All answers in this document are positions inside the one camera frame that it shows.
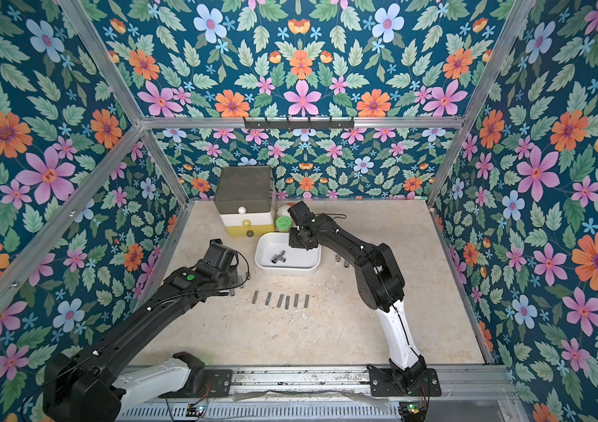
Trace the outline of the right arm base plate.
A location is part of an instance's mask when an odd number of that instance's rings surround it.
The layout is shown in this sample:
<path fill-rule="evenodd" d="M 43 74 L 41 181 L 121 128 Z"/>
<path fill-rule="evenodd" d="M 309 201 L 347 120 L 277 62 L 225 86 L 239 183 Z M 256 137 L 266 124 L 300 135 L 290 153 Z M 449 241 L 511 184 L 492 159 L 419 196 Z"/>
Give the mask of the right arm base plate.
<path fill-rule="evenodd" d="M 367 365 L 370 393 L 373 397 L 441 397 L 441 385 L 435 369 L 416 363 L 410 369 Z"/>

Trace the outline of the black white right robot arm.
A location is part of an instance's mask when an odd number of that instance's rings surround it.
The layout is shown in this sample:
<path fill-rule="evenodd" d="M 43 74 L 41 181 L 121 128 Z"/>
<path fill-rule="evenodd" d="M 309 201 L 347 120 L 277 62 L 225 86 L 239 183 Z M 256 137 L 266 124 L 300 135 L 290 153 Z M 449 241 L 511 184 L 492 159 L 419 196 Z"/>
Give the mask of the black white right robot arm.
<path fill-rule="evenodd" d="M 309 251 L 323 246 L 355 269 L 360 298 L 376 311 L 388 342 L 392 382 L 401 394 L 411 394 L 425 378 L 427 363 L 409 328 L 406 283 L 390 246 L 359 239 L 332 216 L 311 212 L 305 202 L 290 207 L 290 217 L 295 223 L 288 235 L 291 248 Z"/>

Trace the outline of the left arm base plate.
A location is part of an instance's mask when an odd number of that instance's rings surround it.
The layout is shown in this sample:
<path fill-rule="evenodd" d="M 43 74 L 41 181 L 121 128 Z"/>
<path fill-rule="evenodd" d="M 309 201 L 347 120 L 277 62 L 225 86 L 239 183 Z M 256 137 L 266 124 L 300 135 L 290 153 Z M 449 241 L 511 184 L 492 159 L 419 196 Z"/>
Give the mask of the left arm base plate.
<path fill-rule="evenodd" d="M 230 369 L 204 369 L 195 379 L 190 379 L 181 390 L 173 392 L 170 398 L 201 399 L 228 397 L 233 371 Z"/>

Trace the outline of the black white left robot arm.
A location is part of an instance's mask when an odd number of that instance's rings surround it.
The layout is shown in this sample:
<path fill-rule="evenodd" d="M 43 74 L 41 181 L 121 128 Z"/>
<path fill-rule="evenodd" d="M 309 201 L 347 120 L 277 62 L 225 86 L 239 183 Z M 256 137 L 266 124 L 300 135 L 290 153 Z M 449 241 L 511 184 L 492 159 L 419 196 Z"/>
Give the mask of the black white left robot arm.
<path fill-rule="evenodd" d="M 172 322 L 213 296 L 228 295 L 249 277 L 246 259 L 213 239 L 203 258 L 172 272 L 156 293 L 99 341 L 68 357 L 53 358 L 44 372 L 42 406 L 54 421 L 114 421 L 121 413 L 168 393 L 207 397 L 205 364 L 191 353 L 125 374 L 128 364 Z"/>

